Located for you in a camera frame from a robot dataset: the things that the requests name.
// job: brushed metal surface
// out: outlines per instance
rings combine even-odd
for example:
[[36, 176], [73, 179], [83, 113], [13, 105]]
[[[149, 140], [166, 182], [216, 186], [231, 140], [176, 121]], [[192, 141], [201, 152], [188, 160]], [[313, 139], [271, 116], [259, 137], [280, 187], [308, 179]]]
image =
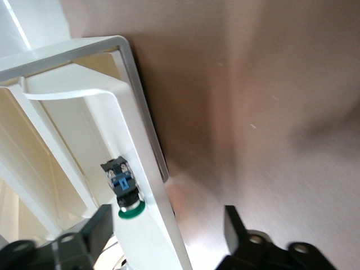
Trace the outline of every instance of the brushed metal surface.
[[194, 269], [227, 253], [223, 205], [339, 269], [360, 249], [358, 1], [62, 0], [73, 37], [129, 39]]

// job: gray edge trim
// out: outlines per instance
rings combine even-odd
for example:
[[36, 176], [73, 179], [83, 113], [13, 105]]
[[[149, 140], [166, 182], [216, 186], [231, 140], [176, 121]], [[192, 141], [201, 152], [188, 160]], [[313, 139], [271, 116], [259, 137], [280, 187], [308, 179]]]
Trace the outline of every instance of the gray edge trim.
[[141, 86], [140, 77], [135, 65], [135, 60], [130, 48], [129, 42], [121, 36], [112, 37], [107, 40], [102, 40], [93, 44], [86, 45], [71, 51], [61, 53], [56, 56], [51, 56], [45, 59], [34, 61], [22, 66], [15, 67], [13, 69], [4, 70], [0, 72], [0, 82], [4, 82], [9, 79], [26, 76], [37, 72], [39, 70], [48, 69], [53, 66], [61, 65], [73, 59], [77, 59], [86, 55], [91, 55], [112, 47], [118, 47], [121, 56], [124, 61], [125, 68], [127, 70], [131, 86], [134, 90], [136, 101], [139, 105], [142, 120], [147, 130], [152, 150], [155, 154], [157, 165], [160, 169], [163, 181], [166, 182], [169, 178], [169, 171], [161, 151], [160, 143], [155, 132], [154, 125], [151, 120], [149, 108], [146, 103], [145, 95]]

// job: brown metallic surface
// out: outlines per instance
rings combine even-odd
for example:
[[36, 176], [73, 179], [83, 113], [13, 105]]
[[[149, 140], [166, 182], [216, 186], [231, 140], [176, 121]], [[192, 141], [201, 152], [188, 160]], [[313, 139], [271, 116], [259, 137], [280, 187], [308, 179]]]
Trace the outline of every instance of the brown metallic surface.
[[359, 269], [359, 1], [62, 5], [73, 37], [129, 39], [195, 270], [228, 252], [224, 204]]

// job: green ring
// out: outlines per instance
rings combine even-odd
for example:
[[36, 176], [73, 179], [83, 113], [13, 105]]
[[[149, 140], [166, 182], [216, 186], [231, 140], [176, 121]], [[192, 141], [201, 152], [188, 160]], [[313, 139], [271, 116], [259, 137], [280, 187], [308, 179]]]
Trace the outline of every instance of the green ring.
[[137, 217], [138, 215], [140, 215], [145, 209], [145, 202], [144, 201], [140, 201], [140, 204], [138, 207], [136, 207], [133, 210], [130, 211], [119, 211], [119, 217], [123, 218], [123, 219], [131, 219], [134, 217]]

